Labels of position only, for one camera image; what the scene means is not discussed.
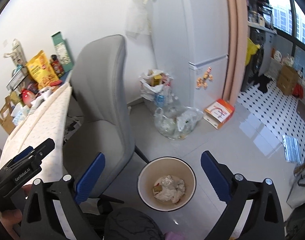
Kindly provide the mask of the person's left hand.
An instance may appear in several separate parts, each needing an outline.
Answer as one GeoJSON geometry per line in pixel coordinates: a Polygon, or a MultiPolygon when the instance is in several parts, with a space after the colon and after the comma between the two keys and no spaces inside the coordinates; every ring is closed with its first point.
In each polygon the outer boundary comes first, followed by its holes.
{"type": "MultiPolygon", "coordinates": [[[[16,202],[23,203],[23,197],[27,197],[31,190],[32,185],[24,185],[20,190],[18,190],[14,195],[13,199],[16,202]]],[[[6,210],[0,213],[0,222],[3,224],[5,230],[12,237],[12,239],[20,239],[20,236],[14,230],[14,226],[22,221],[22,211],[20,209],[6,210]]]]}

